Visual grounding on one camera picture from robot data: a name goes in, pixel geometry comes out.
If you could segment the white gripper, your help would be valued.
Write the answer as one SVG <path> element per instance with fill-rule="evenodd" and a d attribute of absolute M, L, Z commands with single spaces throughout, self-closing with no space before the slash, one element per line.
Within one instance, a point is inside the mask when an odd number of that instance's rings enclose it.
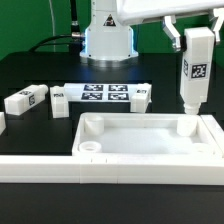
<path fill-rule="evenodd" d="M 176 17 L 203 15 L 208 11 L 215 43 L 220 43 L 220 29 L 224 24 L 224 0 L 115 0 L 117 19 L 122 25 L 136 25 L 160 21 L 172 42 L 175 52 L 184 49 L 183 36 L 175 27 Z"/>

